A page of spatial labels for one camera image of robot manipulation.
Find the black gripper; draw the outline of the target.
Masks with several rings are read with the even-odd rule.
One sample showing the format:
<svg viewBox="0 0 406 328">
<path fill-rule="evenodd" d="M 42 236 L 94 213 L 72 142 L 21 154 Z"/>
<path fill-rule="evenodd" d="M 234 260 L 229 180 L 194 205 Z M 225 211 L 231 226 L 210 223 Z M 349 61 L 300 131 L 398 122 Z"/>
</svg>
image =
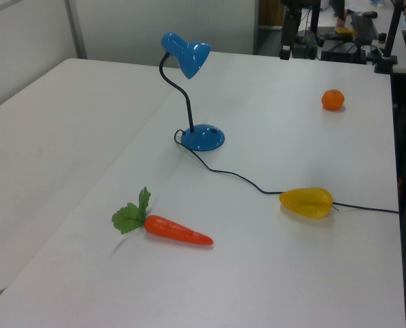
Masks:
<svg viewBox="0 0 406 328">
<path fill-rule="evenodd" d="M 295 37 L 299 26 L 299 11 L 302 8 L 308 8 L 318 4 L 318 8 L 312 8 L 310 29 L 306 36 L 306 57 L 316 59 L 319 49 L 319 37 L 317 29 L 319 23 L 319 14 L 321 0 L 281 0 L 281 3 L 288 9 L 284 17 L 282 26 L 280 59 L 289 60 L 295 44 Z"/>
</svg>

